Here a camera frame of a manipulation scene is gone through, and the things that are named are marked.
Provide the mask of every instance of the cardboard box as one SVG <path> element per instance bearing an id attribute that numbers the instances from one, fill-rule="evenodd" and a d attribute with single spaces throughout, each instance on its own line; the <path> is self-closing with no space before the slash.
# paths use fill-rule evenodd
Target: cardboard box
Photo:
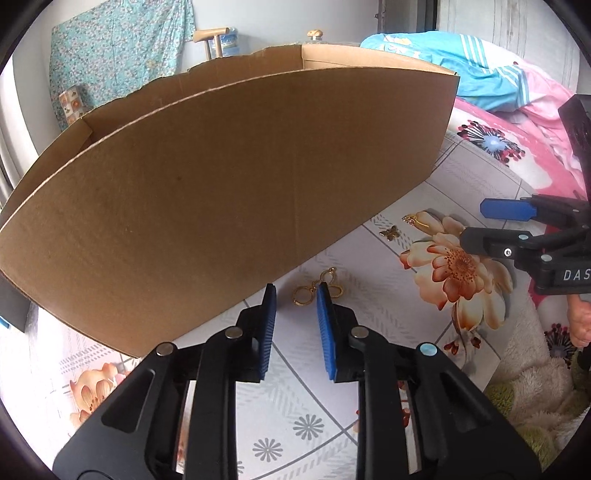
<path id="1" fill-rule="evenodd" d="M 144 355 L 425 180 L 458 79 L 318 44 L 155 80 L 43 152 L 0 213 L 0 268 L 72 328 Z"/>

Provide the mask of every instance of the orange flower print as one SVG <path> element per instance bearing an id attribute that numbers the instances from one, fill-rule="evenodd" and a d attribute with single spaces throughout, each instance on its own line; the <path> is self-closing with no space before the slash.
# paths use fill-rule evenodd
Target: orange flower print
<path id="1" fill-rule="evenodd" d="M 491 329 L 499 328 L 505 321 L 502 293 L 513 291 L 507 268 L 491 258 L 464 252 L 459 236 L 465 227 L 451 217 L 439 220 L 422 211 L 403 220 L 429 236 L 400 255 L 404 268 L 416 270 L 414 281 L 421 298 L 439 310 L 453 303 L 461 329 L 471 331 L 483 320 Z"/>

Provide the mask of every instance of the wooden knob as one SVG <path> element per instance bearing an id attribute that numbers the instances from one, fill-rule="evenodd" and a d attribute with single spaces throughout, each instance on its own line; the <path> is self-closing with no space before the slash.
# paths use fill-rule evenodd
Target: wooden knob
<path id="1" fill-rule="evenodd" d="M 308 32 L 308 36 L 311 40 L 322 40 L 322 35 L 324 35 L 322 30 L 310 30 Z"/>

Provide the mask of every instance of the tissue box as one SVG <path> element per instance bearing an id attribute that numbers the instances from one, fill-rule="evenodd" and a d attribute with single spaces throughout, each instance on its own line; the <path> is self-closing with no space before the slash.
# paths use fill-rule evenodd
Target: tissue box
<path id="1" fill-rule="evenodd" d="M 70 87 L 65 92 L 61 92 L 60 103 L 68 125 L 73 124 L 85 113 L 85 107 L 80 98 L 80 92 L 77 86 Z"/>

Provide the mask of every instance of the metal screw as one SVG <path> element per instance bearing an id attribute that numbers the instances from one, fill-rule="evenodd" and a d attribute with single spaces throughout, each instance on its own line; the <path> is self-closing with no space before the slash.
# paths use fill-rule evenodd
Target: metal screw
<path id="1" fill-rule="evenodd" d="M 226 338 L 234 339 L 242 336 L 242 329 L 240 327 L 228 327 L 226 329 Z"/>
<path id="2" fill-rule="evenodd" d="M 424 343 L 419 347 L 421 353 L 425 356 L 435 356 L 437 355 L 437 347 L 432 343 Z"/>
<path id="3" fill-rule="evenodd" d="M 353 327 L 351 328 L 351 335 L 355 338 L 366 338 L 369 335 L 369 330 L 365 327 Z"/>
<path id="4" fill-rule="evenodd" d="M 170 342 L 161 343 L 156 347 L 156 355 L 167 356 L 174 352 L 174 345 Z"/>

